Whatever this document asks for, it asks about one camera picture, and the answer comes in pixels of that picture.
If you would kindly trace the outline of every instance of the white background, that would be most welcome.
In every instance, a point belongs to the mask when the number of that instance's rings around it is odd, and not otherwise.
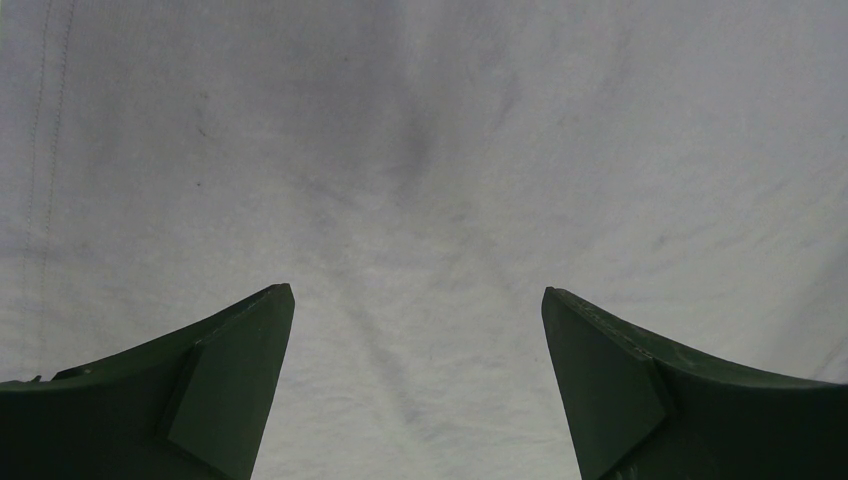
[[[3,380],[291,283],[257,480],[578,478],[548,285],[848,381],[848,2],[0,16]]]

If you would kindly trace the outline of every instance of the white cloth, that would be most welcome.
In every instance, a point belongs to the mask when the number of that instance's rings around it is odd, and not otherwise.
[[[848,2],[0,16],[4,380],[291,283],[258,480],[578,478],[548,285],[848,380]]]

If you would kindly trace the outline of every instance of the fabric surface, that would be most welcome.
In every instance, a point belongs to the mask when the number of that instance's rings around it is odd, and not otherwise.
[[[254,478],[578,478],[540,304],[848,381],[848,2],[3,0],[0,378],[272,284]]]

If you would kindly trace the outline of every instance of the black plastic part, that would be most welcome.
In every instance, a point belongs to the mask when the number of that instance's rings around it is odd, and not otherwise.
[[[545,291],[583,480],[848,478],[848,386],[713,357]]]
[[[0,479],[248,480],[293,314],[274,285],[49,382],[0,383]]]

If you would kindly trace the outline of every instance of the gray fabric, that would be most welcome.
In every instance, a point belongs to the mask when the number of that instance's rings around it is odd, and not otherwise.
[[[834,0],[5,0],[0,377],[289,282],[260,480],[578,478],[548,285],[848,381],[846,25]]]

